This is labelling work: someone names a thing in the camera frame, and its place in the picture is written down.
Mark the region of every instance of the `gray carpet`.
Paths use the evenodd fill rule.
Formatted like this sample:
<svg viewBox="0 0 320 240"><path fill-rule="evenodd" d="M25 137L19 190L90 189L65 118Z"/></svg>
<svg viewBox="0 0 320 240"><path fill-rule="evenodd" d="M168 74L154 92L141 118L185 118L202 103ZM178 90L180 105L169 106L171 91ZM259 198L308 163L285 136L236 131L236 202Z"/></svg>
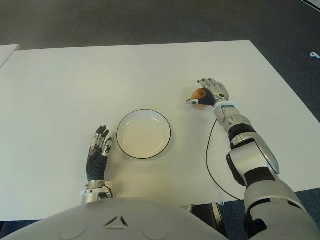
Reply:
<svg viewBox="0 0 320 240"><path fill-rule="evenodd" d="M319 23L300 0L0 0L0 45L21 50L251 40L318 120ZM319 189L298 196L319 224ZM246 239L240 205L221 209L230 239Z"/></svg>

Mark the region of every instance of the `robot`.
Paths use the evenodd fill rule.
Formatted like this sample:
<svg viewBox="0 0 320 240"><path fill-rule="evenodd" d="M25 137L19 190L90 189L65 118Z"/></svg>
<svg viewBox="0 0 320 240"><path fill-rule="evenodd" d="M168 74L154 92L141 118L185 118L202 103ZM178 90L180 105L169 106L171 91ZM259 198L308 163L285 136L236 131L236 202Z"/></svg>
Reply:
<svg viewBox="0 0 320 240"><path fill-rule="evenodd" d="M245 186L244 229L251 240L318 240L320 231L293 190L278 177L276 157L220 82L199 80L204 97L187 104L213 106L230 140L227 164ZM41 220L5 240L226 240L188 211L142 198L113 198L104 179L112 149L109 131L101 126L92 139L86 166L88 183L82 204Z"/></svg>

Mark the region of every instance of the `egg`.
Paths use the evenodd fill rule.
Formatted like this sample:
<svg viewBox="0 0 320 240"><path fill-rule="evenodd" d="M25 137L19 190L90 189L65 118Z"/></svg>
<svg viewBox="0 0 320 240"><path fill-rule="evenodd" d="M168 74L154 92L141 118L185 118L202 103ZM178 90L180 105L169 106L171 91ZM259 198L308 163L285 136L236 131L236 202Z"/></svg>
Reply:
<svg viewBox="0 0 320 240"><path fill-rule="evenodd" d="M207 96L205 89L204 88L198 88L192 94L191 99L201 99L201 98L204 98L205 96ZM193 104L192 106L194 108L197 108L197 109L204 109L204 108L207 107L206 105L202 105L202 104Z"/></svg>

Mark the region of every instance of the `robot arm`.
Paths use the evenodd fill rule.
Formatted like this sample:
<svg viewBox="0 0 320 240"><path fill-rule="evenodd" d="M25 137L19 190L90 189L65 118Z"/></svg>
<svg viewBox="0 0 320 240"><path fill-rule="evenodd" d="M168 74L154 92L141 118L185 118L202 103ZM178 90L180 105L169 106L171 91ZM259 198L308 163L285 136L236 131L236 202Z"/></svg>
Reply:
<svg viewBox="0 0 320 240"><path fill-rule="evenodd" d="M320 239L319 229L293 190L278 177L276 157L251 122L229 101L226 88L213 79L198 81L206 96L189 104L213 106L230 140L226 156L234 179L245 186L244 228L250 239Z"/></svg>
<svg viewBox="0 0 320 240"><path fill-rule="evenodd" d="M107 138L108 134L107 127L100 126L93 135L86 163L88 184L81 193L82 204L113 197L112 182L105 181L106 164L112 148L112 138Z"/></svg>

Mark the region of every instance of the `black cable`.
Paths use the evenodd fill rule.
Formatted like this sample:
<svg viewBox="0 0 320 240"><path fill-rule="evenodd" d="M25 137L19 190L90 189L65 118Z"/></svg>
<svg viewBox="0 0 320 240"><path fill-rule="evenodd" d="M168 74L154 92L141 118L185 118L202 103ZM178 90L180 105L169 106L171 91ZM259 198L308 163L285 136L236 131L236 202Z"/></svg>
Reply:
<svg viewBox="0 0 320 240"><path fill-rule="evenodd" d="M211 129L211 132L210 132L210 135L209 135L209 141L208 141L208 145L206 146L206 152L205 152L205 164L206 164L206 169L208 169L208 172L212 178L212 180L215 182L215 184L222 190L224 191L226 194L228 194L229 196L233 197L234 199L237 199L241 202L243 202L243 200L231 195L230 193L228 193L226 190L224 190L218 183L217 181L215 180L215 178L212 176L210 170L209 170L209 166L208 166L208 149L209 149L209 145L210 145L210 140L211 140L211 135L212 135L212 132L214 131L214 128L215 128L215 125L217 123L217 119L215 120L213 126L212 126L212 129Z"/></svg>
<svg viewBox="0 0 320 240"><path fill-rule="evenodd" d="M113 192L112 192L111 188L110 188L110 187L108 187L108 186L106 186L106 185L104 185L104 186L109 190L110 195L111 195L111 198L113 198L113 197L114 197L114 194L113 194Z"/></svg>

